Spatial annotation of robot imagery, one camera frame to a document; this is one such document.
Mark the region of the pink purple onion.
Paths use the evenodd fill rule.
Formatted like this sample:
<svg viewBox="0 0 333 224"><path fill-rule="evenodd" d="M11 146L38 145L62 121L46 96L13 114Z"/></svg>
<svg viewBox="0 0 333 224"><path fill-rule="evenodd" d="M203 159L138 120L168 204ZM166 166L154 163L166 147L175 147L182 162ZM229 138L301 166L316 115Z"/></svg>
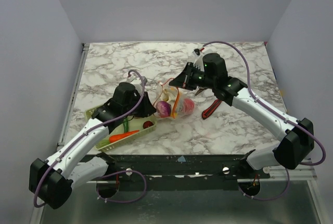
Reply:
<svg viewBox="0 0 333 224"><path fill-rule="evenodd" d="M156 110L161 118L169 117L172 112L171 105L165 101L159 101L156 104Z"/></svg>

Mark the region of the white garlic bulb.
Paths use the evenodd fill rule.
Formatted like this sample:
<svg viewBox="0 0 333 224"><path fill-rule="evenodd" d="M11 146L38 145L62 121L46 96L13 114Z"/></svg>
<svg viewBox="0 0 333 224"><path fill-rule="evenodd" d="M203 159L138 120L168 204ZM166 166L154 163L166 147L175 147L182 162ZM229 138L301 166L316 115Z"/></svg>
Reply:
<svg viewBox="0 0 333 224"><path fill-rule="evenodd" d="M156 102L165 101L171 102L175 101L178 96L179 90L176 87L169 85L158 85L156 90Z"/></svg>

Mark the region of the clear zip top bag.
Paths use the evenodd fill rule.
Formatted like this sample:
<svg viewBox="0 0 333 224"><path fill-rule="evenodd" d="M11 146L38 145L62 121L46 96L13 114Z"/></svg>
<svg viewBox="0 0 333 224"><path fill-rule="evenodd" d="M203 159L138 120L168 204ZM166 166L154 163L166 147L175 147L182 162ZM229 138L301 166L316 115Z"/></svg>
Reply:
<svg viewBox="0 0 333 224"><path fill-rule="evenodd" d="M159 81L159 82L157 83L157 86L158 86L159 84L160 84L160 85L169 85L169 82L171 81L171 79L173 79L173 78L168 79L168 80L165 81L164 83L161 82L161 81ZM167 102L167 103L169 103L169 104L171 105L172 112L171 112L171 115L170 115L169 117L165 117L165 118L169 118L169 119L173 119L173 120L175 120L175 119L177 119L177 118L180 118L180 117L185 116L185 115L183 115L183 114L180 113L180 109L181 109L182 102L183 102L183 99L184 99L184 98L188 98L188 97L185 96L185 95L179 90L179 93L178 93L178 96L177 96L176 100L175 100L175 101L171 101L171 102ZM156 104L157 104L157 102L156 102L156 98L155 98L155 100L154 100L154 102L153 102L152 105L156 108ZM155 117L157 117L157 118L161 118L161 117L158 115L157 111L156 111L156 113L155 113L154 115L155 115Z"/></svg>

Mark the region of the red bell pepper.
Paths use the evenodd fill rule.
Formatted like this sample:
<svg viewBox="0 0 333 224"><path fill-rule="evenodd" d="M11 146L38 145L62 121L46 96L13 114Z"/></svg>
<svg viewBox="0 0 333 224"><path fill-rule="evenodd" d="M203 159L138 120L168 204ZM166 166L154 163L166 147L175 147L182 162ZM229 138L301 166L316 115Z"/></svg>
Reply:
<svg viewBox="0 0 333 224"><path fill-rule="evenodd" d="M180 109L180 113L183 115L189 115L193 113L194 109L195 109L195 103L189 98L184 98Z"/></svg>

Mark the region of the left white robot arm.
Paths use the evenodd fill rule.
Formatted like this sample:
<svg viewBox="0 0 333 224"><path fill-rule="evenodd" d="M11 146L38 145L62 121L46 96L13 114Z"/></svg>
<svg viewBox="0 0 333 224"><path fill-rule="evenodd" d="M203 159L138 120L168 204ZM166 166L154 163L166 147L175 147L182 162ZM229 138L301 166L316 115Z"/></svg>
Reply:
<svg viewBox="0 0 333 224"><path fill-rule="evenodd" d="M34 193L35 207L40 207L37 201L41 199L44 205L57 209L79 186L99 177L109 180L115 175L115 166L105 155L80 162L93 146L122 126L127 116L145 118L155 113L145 92L146 83L120 83L112 98L94 111L71 141L46 160L36 159L31 164L29 190Z"/></svg>

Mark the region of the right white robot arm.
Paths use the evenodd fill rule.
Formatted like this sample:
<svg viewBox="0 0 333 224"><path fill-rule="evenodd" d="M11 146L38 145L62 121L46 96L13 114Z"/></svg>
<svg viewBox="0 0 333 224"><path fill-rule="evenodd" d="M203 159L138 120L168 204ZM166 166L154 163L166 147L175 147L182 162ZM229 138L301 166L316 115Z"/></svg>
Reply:
<svg viewBox="0 0 333 224"><path fill-rule="evenodd" d="M314 149L313 124L304 118L299 121L249 93L249 86L238 78L228 75L224 59L216 53L199 57L201 65L188 62L184 70L169 83L186 90L211 89L214 95L229 106L251 116L263 125L279 144L262 150L252 150L241 160L240 174L251 178L258 170L268 166L295 169Z"/></svg>

